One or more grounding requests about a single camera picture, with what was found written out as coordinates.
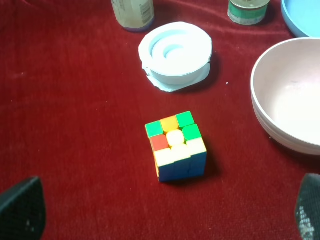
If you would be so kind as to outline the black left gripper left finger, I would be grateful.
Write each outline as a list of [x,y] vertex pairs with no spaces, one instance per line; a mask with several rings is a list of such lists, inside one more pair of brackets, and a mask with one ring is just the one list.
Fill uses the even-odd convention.
[[46,203],[38,176],[29,177],[0,194],[0,238],[40,240],[46,227]]

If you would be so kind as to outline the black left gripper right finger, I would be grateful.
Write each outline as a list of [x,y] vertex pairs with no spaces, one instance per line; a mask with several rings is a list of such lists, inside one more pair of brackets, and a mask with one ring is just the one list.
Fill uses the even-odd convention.
[[295,205],[295,221],[303,240],[320,240],[320,175],[307,173]]

